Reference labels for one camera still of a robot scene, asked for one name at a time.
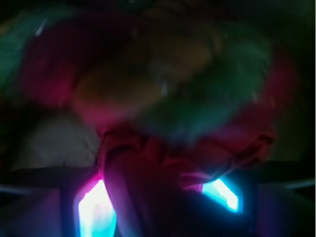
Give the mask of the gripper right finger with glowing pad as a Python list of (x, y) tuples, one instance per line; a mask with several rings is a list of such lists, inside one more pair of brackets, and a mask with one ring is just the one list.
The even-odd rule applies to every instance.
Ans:
[(208, 182), (202, 194), (247, 217), (251, 237), (316, 235), (315, 172), (301, 162), (267, 162)]

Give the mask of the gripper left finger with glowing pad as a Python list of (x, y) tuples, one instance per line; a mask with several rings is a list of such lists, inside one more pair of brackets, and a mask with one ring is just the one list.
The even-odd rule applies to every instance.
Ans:
[(2, 237), (112, 237), (116, 220), (96, 167), (20, 169), (0, 176)]

